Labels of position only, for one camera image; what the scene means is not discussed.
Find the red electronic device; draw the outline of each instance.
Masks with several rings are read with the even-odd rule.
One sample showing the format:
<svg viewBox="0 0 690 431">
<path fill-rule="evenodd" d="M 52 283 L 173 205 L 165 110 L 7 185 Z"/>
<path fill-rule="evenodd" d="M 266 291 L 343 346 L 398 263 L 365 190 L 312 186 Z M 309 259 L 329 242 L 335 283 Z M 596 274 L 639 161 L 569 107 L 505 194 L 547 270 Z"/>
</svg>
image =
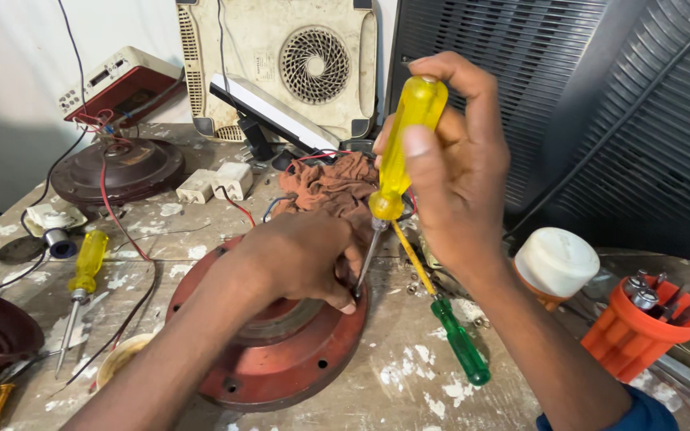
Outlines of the red electronic device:
<svg viewBox="0 0 690 431">
<path fill-rule="evenodd" d="M 113 118 L 109 123 L 112 123 L 163 93 L 178 81 L 180 73 L 181 68 L 174 64 L 134 47 L 123 47 L 85 75 L 83 90 L 87 115 L 96 117 L 101 110 L 110 109 L 113 111 Z M 121 127 L 134 125 L 185 87 L 186 84 L 181 82 L 150 107 L 122 121 Z M 65 116 L 63 119 L 74 121 L 77 117 L 82 122 L 94 123 L 83 117 L 84 109 L 79 91 L 81 84 L 77 83 L 58 98 L 57 105 Z"/>
</svg>

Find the blue sleeve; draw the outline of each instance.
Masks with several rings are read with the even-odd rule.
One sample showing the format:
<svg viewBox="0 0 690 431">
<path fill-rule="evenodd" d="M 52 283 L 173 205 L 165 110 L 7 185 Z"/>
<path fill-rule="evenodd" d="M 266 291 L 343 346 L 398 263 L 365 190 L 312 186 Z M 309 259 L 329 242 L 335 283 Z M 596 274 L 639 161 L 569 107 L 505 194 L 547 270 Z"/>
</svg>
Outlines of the blue sleeve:
<svg viewBox="0 0 690 431">
<path fill-rule="evenodd" d="M 604 431 L 678 431 L 676 418 L 660 402 L 634 387 L 624 387 L 632 397 L 632 407 L 616 425 Z M 553 431 L 544 413 L 537 418 L 537 429 Z"/>
</svg>

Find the orange tool holder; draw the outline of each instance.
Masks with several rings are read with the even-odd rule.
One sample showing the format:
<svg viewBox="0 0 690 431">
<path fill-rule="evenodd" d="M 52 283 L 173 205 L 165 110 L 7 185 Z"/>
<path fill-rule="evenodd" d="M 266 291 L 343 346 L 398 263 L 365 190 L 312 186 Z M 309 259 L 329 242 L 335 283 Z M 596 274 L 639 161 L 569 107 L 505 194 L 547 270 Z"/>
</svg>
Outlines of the orange tool holder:
<svg viewBox="0 0 690 431">
<path fill-rule="evenodd" d="M 647 276 L 652 285 L 656 277 Z M 690 321 L 684 326 L 666 324 L 664 319 L 654 319 L 639 310 L 624 293 L 623 279 L 609 297 L 609 306 L 600 315 L 587 335 L 584 346 L 600 364 L 618 378 L 629 383 L 648 368 L 673 345 L 690 340 Z M 678 289 L 667 281 L 656 289 L 659 305 L 664 304 Z M 690 305 L 690 295 L 684 293 L 678 299 L 680 307 L 673 317 Z"/>
</svg>

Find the screwdriver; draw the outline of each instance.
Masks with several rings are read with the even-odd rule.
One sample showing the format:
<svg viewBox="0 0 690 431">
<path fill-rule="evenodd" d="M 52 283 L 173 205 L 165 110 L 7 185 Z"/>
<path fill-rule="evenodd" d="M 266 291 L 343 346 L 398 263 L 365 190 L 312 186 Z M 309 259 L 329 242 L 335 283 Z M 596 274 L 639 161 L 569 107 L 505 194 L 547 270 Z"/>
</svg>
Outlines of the screwdriver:
<svg viewBox="0 0 690 431">
<path fill-rule="evenodd" d="M 385 231 L 390 222 L 401 216 L 403 201 L 401 195 L 408 189 L 411 180 L 406 174 L 403 157 L 403 132 L 408 126 L 424 125 L 435 130 L 441 118 L 448 90 L 446 85 L 434 77 L 410 77 L 403 84 L 398 109 L 393 120 L 393 128 L 383 153 L 383 164 L 379 168 L 379 189 L 369 196 L 369 210 L 372 212 L 374 236 L 363 261 L 361 274 L 356 284 L 356 292 L 367 276 L 369 262 L 377 247 L 379 234 Z"/>
<path fill-rule="evenodd" d="M 95 291 L 95 274 L 100 270 L 103 263 L 103 254 L 107 243 L 108 235 L 103 231 L 93 230 L 84 236 L 79 257 L 76 259 L 76 277 L 68 281 L 68 291 L 71 292 L 73 307 L 65 327 L 60 358 L 57 360 L 57 369 L 55 370 L 55 379 L 63 367 L 63 359 L 65 359 L 65 354 L 71 345 L 71 332 L 73 332 L 73 326 L 76 324 L 79 306 L 89 302 L 89 294 Z"/>
<path fill-rule="evenodd" d="M 465 370 L 468 381 L 475 386 L 483 386 L 492 378 L 486 363 L 484 363 L 481 355 L 478 354 L 475 346 L 473 346 L 468 333 L 465 332 L 465 328 L 454 317 L 452 304 L 433 287 L 425 269 L 419 263 L 419 259 L 417 259 L 417 254 L 408 243 L 396 220 L 393 220 L 392 224 L 398 239 L 401 241 L 401 245 L 403 245 L 403 249 L 406 250 L 409 260 L 412 261 L 412 265 L 414 265 L 414 269 L 417 271 L 417 275 L 419 275 L 420 280 L 425 285 L 425 289 L 433 298 L 430 309 L 433 310 L 433 314 L 436 315 L 436 318 L 441 321 L 444 329 L 446 329 L 446 340 L 452 346 L 452 350 L 454 350 L 457 360 L 462 365 L 462 369 Z"/>
</svg>

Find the white lid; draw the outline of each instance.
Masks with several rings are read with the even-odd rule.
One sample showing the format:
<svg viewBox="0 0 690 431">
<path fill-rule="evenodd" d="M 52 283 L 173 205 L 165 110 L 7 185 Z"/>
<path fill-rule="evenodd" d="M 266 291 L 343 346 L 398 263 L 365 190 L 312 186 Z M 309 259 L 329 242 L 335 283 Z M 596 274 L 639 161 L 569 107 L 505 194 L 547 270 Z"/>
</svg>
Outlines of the white lid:
<svg viewBox="0 0 690 431">
<path fill-rule="evenodd" d="M 534 231 L 515 255 L 515 268 L 534 288 L 561 298 L 577 293 L 600 269 L 595 250 L 558 228 Z"/>
</svg>

